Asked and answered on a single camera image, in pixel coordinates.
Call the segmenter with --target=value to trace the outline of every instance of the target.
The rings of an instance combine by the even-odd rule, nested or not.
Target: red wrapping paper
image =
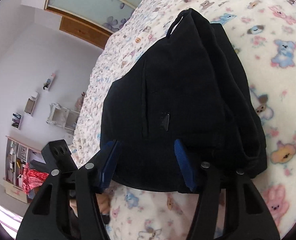
[[[30,190],[35,187],[41,186],[48,175],[49,174],[45,172],[30,170],[29,164],[27,163],[22,175],[24,192],[28,195]]]

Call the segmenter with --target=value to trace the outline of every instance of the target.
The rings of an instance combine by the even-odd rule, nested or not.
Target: black backpack
[[[267,168],[261,121],[221,24],[193,9],[182,11],[166,37],[113,82],[100,147],[114,139],[122,153],[113,180],[142,190],[191,192],[176,142],[197,165],[243,169],[250,178]]]

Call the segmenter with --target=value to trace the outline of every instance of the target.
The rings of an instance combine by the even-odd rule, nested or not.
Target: metal screw
[[[59,174],[59,170],[55,169],[51,171],[52,176],[57,176]]]
[[[236,170],[236,173],[239,174],[239,175],[244,175],[244,172],[241,169]]]
[[[210,163],[208,163],[208,162],[203,162],[203,163],[201,163],[201,167],[207,169],[207,168],[210,167]]]
[[[94,165],[93,163],[87,163],[87,164],[85,165],[85,168],[86,168],[87,170],[91,170],[94,166],[95,166],[95,165]]]

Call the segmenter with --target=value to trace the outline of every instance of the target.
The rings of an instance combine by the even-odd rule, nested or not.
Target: bedsheet
[[[98,150],[104,98],[111,83],[163,38],[182,10],[221,23],[246,71],[252,104],[267,139],[268,169],[253,182],[283,237],[296,222],[296,1],[143,0],[98,58],[71,151],[77,166]],[[195,195],[152,193],[113,185],[111,239],[185,239]],[[222,222],[217,224],[217,235]]]

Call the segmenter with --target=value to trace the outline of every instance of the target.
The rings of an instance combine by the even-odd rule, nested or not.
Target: human hand
[[[96,194],[99,210],[101,214],[109,214],[110,212],[110,199],[106,193]],[[70,207],[75,215],[78,217],[77,202],[75,199],[70,200]]]

